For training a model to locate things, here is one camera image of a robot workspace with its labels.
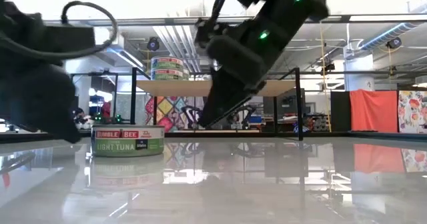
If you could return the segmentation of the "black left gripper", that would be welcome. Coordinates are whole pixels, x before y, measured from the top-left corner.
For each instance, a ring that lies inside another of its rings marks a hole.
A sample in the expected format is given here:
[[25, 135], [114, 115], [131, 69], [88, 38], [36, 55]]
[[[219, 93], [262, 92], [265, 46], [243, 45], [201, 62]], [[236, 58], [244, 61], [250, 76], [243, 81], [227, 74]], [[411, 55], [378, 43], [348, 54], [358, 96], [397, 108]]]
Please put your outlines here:
[[75, 85], [64, 53], [79, 49], [79, 29], [44, 25], [38, 16], [1, 16], [1, 117], [29, 132], [81, 140], [71, 117]]

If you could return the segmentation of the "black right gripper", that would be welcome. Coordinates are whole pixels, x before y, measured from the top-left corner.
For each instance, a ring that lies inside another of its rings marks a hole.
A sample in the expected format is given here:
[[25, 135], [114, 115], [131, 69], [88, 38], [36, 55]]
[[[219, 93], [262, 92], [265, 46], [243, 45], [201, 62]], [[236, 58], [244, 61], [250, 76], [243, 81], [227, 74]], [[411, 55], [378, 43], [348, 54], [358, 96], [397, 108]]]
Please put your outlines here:
[[319, 19], [319, 0], [238, 0], [245, 7], [263, 1], [253, 19], [214, 37], [209, 57], [221, 67], [211, 70], [211, 88], [198, 124], [213, 125], [257, 94], [283, 49], [306, 19]]

